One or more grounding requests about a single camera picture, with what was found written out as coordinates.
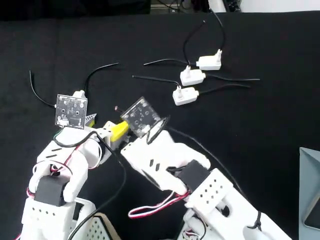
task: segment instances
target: black circuit board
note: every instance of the black circuit board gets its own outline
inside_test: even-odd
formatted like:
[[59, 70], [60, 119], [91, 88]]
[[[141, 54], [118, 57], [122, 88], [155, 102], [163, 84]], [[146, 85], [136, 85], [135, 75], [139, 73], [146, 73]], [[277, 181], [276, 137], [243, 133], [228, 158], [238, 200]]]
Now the black circuit board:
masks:
[[124, 111], [121, 118], [129, 124], [130, 129], [139, 138], [147, 134], [160, 121], [159, 115], [143, 96]]
[[84, 129], [88, 99], [68, 95], [57, 95], [55, 124], [61, 127]]

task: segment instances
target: black cable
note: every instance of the black cable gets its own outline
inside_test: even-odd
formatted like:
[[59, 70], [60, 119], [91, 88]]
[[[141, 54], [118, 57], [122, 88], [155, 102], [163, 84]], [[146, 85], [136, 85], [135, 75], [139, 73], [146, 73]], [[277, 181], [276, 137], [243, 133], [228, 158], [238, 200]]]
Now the black cable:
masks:
[[220, 46], [220, 50], [222, 50], [225, 46], [225, 43], [226, 43], [226, 32], [225, 32], [225, 28], [220, 20], [220, 18], [218, 17], [218, 15], [211, 9], [211, 12], [214, 14], [215, 18], [217, 19], [218, 23], [219, 23], [219, 26], [220, 26], [220, 29], [221, 29], [221, 32], [222, 32], [222, 43], [221, 43], [221, 46]]
[[122, 189], [124, 188], [124, 185], [127, 181], [127, 171], [124, 167], [124, 165], [118, 161], [120, 166], [123, 169], [123, 180], [122, 180], [122, 184], [120, 186], [120, 188], [115, 192], [114, 195], [112, 195], [112, 197], [110, 197], [107, 201], [105, 201], [102, 205], [100, 205], [100, 207], [98, 207], [95, 211], [93, 211], [92, 213], [90, 213], [85, 219], [82, 220], [82, 222], [79, 223], [78, 226], [75, 227], [75, 229], [72, 231], [72, 233], [70, 234], [68, 240], [72, 240], [72, 238], [76, 235], [76, 233], [79, 231], [79, 229], [89, 220], [91, 219], [96, 213], [98, 213], [99, 211], [101, 211], [103, 208], [105, 208], [111, 201], [113, 201], [118, 195], [119, 193], [122, 191]]
[[176, 8], [174, 8], [174, 7], [172, 7], [172, 6], [169, 6], [169, 5], [167, 5], [167, 4], [165, 4], [163, 1], [161, 1], [161, 0], [157, 0], [159, 3], [161, 3], [162, 5], [164, 5], [164, 6], [166, 6], [167, 8], [169, 8], [169, 9], [172, 9], [172, 10], [175, 10], [175, 11], [178, 11], [179, 12], [179, 9], [176, 9]]
[[180, 172], [182, 171], [186, 166], [181, 166], [181, 167], [174, 167], [174, 166], [170, 166], [168, 167], [166, 170], [170, 173], [175, 173], [175, 172]]
[[191, 66], [191, 63], [190, 63], [190, 61], [189, 61], [189, 59], [188, 59], [188, 57], [187, 57], [186, 45], [187, 45], [187, 43], [189, 42], [190, 38], [191, 38], [196, 32], [198, 32], [205, 23], [206, 23], [206, 21], [202, 21], [202, 23], [201, 23], [199, 26], [195, 27], [195, 28], [186, 36], [186, 38], [185, 38], [185, 40], [184, 40], [184, 42], [183, 42], [183, 48], [182, 48], [182, 49], [183, 49], [183, 55], [184, 55], [185, 61], [188, 63], [188, 66]]
[[81, 141], [76, 142], [76, 143], [72, 143], [72, 144], [63, 144], [63, 143], [59, 142], [59, 141], [57, 140], [57, 136], [59, 136], [60, 133], [61, 133], [61, 131], [58, 132], [58, 134], [54, 135], [53, 141], [54, 141], [59, 147], [62, 147], [62, 148], [74, 148], [74, 147], [77, 147], [77, 146], [85, 143], [92, 135], [96, 134], [96, 137], [97, 137], [97, 138], [100, 140], [100, 142], [106, 147], [106, 149], [108, 149], [110, 153], [112, 153], [113, 155], [115, 155], [115, 156], [118, 158], [116, 152], [113, 151], [113, 150], [111, 149], [111, 147], [110, 147], [108, 144], [105, 143], [105, 141], [103, 140], [103, 138], [102, 138], [96, 131], [91, 131], [91, 132], [89, 132], [88, 135], [85, 136]]
[[205, 146], [203, 146], [203, 145], [201, 144], [201, 142], [199, 142], [199, 141], [198, 141], [197, 139], [195, 139], [194, 137], [192, 137], [192, 136], [190, 136], [190, 135], [188, 135], [188, 134], [186, 134], [186, 133], [184, 133], [184, 132], [182, 132], [182, 131], [179, 131], [179, 130], [174, 129], [173, 127], [167, 126], [166, 128], [167, 128], [169, 131], [174, 132], [174, 133], [176, 133], [176, 134], [179, 134], [179, 135], [181, 135], [181, 136], [183, 136], [183, 137], [185, 137], [185, 138], [188, 138], [188, 139], [194, 141], [196, 144], [198, 144], [206, 153], [208, 153], [212, 158], [214, 158], [214, 159], [216, 160], [216, 162], [217, 162], [217, 163], [223, 168], [223, 170], [229, 175], [231, 181], [232, 181], [233, 184], [236, 186], [236, 189], [237, 189], [245, 198], [247, 198], [246, 195], [245, 195], [245, 193], [244, 193], [244, 191], [241, 189], [239, 183], [237, 182], [237, 180], [235, 179], [235, 177], [231, 174], [231, 172], [230, 172], [230, 171], [226, 168], [226, 166], [220, 161], [220, 159], [217, 158], [212, 152], [210, 152]]
[[146, 80], [152, 80], [152, 81], [158, 81], [158, 82], [171, 83], [171, 84], [175, 84], [178, 87], [180, 87], [180, 84], [177, 81], [163, 79], [163, 78], [159, 78], [159, 77], [132, 75], [132, 78], [134, 78], [134, 79], [146, 79]]
[[54, 141], [58, 146], [60, 146], [60, 147], [62, 147], [62, 148], [74, 148], [74, 147], [77, 147], [77, 146], [85, 143], [85, 141], [87, 141], [93, 134], [96, 134], [97, 136], [99, 136], [96, 131], [91, 131], [91, 132], [89, 132], [88, 135], [85, 136], [81, 141], [76, 142], [76, 143], [73, 143], [73, 144], [63, 144], [63, 143], [59, 142], [59, 141], [57, 140], [57, 136], [59, 136], [59, 134], [56, 134], [56, 135], [53, 137], [53, 141]]
[[258, 211], [258, 216], [257, 216], [257, 218], [256, 218], [256, 220], [255, 220], [254, 225], [253, 225], [253, 226], [248, 226], [248, 228], [249, 228], [249, 229], [256, 229], [256, 228], [258, 228], [260, 231], [262, 231], [262, 229], [261, 229], [261, 212], [260, 212], [260, 211]]
[[149, 145], [151, 144], [157, 137], [158, 135], [162, 132], [162, 130], [166, 127], [170, 120], [170, 116], [163, 117], [159, 120], [159, 122], [162, 121], [161, 126], [159, 127], [158, 131], [149, 139], [150, 137], [150, 131], [146, 134], [146, 144]]
[[[143, 66], [147, 66], [147, 65], [151, 65], [151, 64], [156, 64], [156, 63], [160, 63], [160, 62], [176, 62], [176, 63], [180, 63], [180, 64], [188, 64], [187, 61], [183, 61], [183, 60], [180, 60], [180, 59], [176, 59], [176, 58], [163, 58], [163, 59], [160, 59], [160, 60], [156, 60], [156, 61], [150, 61], [150, 62], [146, 62], [143, 64]], [[196, 64], [195, 63], [190, 63], [190, 66], [192, 67], [195, 67]]]
[[44, 103], [45, 105], [49, 106], [50, 108], [55, 109], [55, 105], [50, 104], [48, 102], [46, 102], [45, 100], [43, 100], [36, 92], [35, 87], [34, 87], [34, 74], [31, 72], [31, 70], [29, 70], [29, 79], [30, 79], [30, 85], [31, 85], [31, 89], [33, 94], [37, 97], [37, 99], [39, 99], [42, 103]]
[[202, 220], [201, 217], [199, 217], [198, 219], [201, 221], [201, 223], [202, 223], [202, 225], [204, 227], [204, 233], [203, 233], [202, 237], [200, 237], [200, 239], [199, 239], [199, 240], [202, 240], [205, 237], [206, 233], [207, 233], [207, 226], [206, 226], [206, 223]]
[[204, 91], [199, 91], [199, 94], [208, 94], [208, 93], [212, 93], [212, 92], [216, 92], [219, 90], [224, 90], [224, 89], [229, 89], [229, 88], [246, 88], [246, 89], [250, 89], [251, 86], [248, 85], [243, 85], [243, 84], [225, 84], [225, 85], [221, 85], [215, 88], [211, 88], [208, 90], [204, 90]]
[[118, 65], [119, 62], [116, 62], [116, 63], [112, 63], [112, 64], [108, 64], [108, 65], [104, 65], [104, 66], [100, 66], [98, 68], [96, 68], [95, 70], [93, 70], [85, 79], [84, 81], [84, 87], [83, 87], [83, 90], [85, 92], [85, 95], [88, 97], [88, 86], [89, 86], [89, 81], [90, 81], [90, 78], [93, 76], [93, 74], [95, 74], [96, 72], [99, 72], [107, 67], [111, 67], [111, 66], [114, 66], [114, 65]]
[[[174, 4], [174, 2], [175, 2], [176, 0], [173, 0], [171, 3], [170, 3], [170, 7], [172, 6], [172, 4]], [[168, 7], [168, 13], [170, 14], [171, 13], [171, 9]]]
[[118, 163], [120, 164], [120, 166], [123, 169], [123, 180], [122, 180], [122, 184], [120, 186], [120, 188], [115, 192], [114, 195], [112, 195], [112, 197], [110, 197], [107, 201], [105, 201], [100, 207], [98, 207], [95, 211], [93, 211], [92, 213], [90, 213], [84, 220], [82, 220], [82, 222], [79, 223], [78, 226], [76, 226], [76, 228], [72, 231], [72, 233], [70, 234], [68, 240], [71, 240], [76, 233], [79, 231], [79, 229], [89, 220], [91, 219], [96, 213], [98, 213], [99, 211], [101, 211], [103, 208], [105, 208], [111, 201], [113, 201], [118, 195], [119, 193], [122, 191], [122, 189], [124, 188], [124, 185], [127, 181], [127, 171], [124, 167], [124, 165], [119, 161], [119, 156], [116, 154], [115, 151], [113, 151], [110, 146], [108, 144], [105, 143], [105, 141], [102, 139], [102, 137], [96, 132], [96, 131], [92, 131], [90, 132], [86, 137], [84, 137], [81, 141], [77, 142], [77, 143], [73, 143], [73, 144], [63, 144], [61, 142], [59, 142], [56, 137], [59, 135], [56, 134], [53, 137], [53, 141], [60, 147], [62, 148], [73, 148], [76, 146], [79, 146], [81, 144], [83, 144], [86, 140], [88, 140], [93, 134], [96, 134], [97, 138], [101, 141], [101, 143], [103, 143], [103, 145], [118, 159]]
[[213, 78], [220, 79], [223, 81], [230, 81], [230, 82], [260, 81], [260, 78], [228, 78], [225, 76], [220, 76], [220, 75], [216, 75], [216, 74], [212, 74], [212, 73], [206, 73], [205, 76], [206, 77], [213, 77]]

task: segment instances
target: white plug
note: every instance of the white plug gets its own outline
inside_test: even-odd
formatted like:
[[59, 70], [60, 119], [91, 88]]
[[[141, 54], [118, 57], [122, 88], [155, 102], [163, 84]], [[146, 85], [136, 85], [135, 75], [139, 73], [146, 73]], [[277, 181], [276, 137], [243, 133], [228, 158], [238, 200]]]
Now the white plug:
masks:
[[221, 68], [221, 54], [222, 50], [218, 50], [215, 55], [201, 56], [196, 62], [196, 66], [201, 70], [219, 70]]
[[200, 84], [204, 81], [206, 75], [200, 69], [191, 70], [190, 66], [186, 66], [185, 70], [180, 73], [180, 79], [183, 86]]
[[181, 88], [178, 86], [172, 93], [174, 103], [177, 106], [192, 103], [197, 100], [198, 96], [199, 92], [194, 87]]

